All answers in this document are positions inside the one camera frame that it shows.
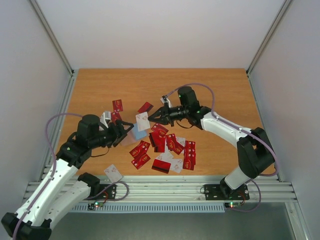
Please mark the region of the pink leather card holder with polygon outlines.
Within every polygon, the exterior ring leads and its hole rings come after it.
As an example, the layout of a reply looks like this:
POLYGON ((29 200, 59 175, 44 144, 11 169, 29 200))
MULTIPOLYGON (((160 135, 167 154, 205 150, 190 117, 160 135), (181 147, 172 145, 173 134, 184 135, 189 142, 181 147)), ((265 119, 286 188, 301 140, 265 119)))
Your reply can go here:
POLYGON ((139 131, 138 125, 137 123, 135 123, 133 125, 133 128, 129 131, 127 136, 121 141, 120 144, 122 146, 128 146, 142 140, 146 136, 147 136, 147 131, 146 130, 139 131))

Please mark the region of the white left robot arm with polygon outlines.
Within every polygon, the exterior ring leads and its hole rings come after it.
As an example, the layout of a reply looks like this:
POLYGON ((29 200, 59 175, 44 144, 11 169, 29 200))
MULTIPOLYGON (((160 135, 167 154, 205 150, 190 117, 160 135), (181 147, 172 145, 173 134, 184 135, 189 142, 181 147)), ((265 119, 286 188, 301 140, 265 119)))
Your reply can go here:
POLYGON ((81 174, 75 184, 59 195, 65 184, 92 156, 96 148, 116 147, 134 127, 117 119, 106 125, 94 114, 82 116, 77 130, 53 154, 53 164, 29 199, 15 212, 7 212, 1 224, 14 240, 47 240, 58 221, 82 200, 110 199, 114 196, 90 173, 81 174))

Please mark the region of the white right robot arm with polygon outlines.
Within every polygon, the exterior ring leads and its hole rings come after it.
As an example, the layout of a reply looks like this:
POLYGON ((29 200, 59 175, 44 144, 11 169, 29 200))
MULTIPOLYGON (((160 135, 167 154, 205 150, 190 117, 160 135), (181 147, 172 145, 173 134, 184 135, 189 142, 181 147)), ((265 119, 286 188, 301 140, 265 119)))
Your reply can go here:
POLYGON ((175 121, 186 119, 192 126, 224 139, 237 150, 238 166, 225 176, 219 184, 221 194, 234 197, 246 182, 263 175, 277 157, 264 129, 250 129, 218 115, 213 107, 200 104, 195 91, 186 84, 176 89, 180 104, 172 106, 167 95, 161 99, 163 106, 148 117, 148 120, 162 125, 174 125, 175 121))

